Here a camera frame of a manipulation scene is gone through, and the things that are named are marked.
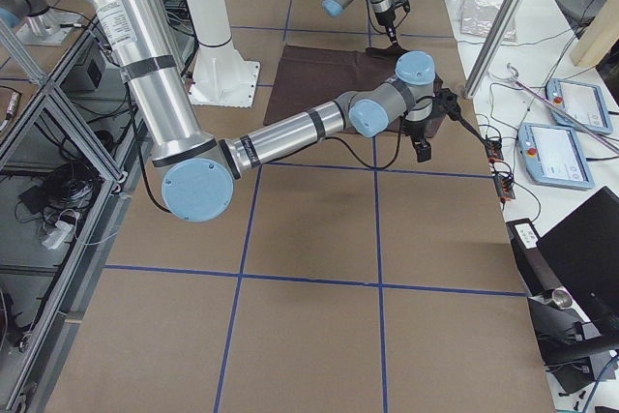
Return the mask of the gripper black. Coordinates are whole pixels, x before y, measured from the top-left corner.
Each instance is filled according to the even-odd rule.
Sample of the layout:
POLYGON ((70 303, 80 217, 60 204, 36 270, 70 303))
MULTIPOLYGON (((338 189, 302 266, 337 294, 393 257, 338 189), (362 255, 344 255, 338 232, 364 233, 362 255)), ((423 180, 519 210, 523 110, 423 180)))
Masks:
POLYGON ((390 40, 391 45, 398 45, 398 36, 394 24, 396 19, 395 10, 389 9, 384 12, 376 13, 375 17, 378 24, 385 28, 385 34, 390 40))
POLYGON ((410 138, 411 143, 415 146, 417 162, 431 160, 431 145, 427 141, 426 129, 426 121, 403 120, 403 133, 410 138))

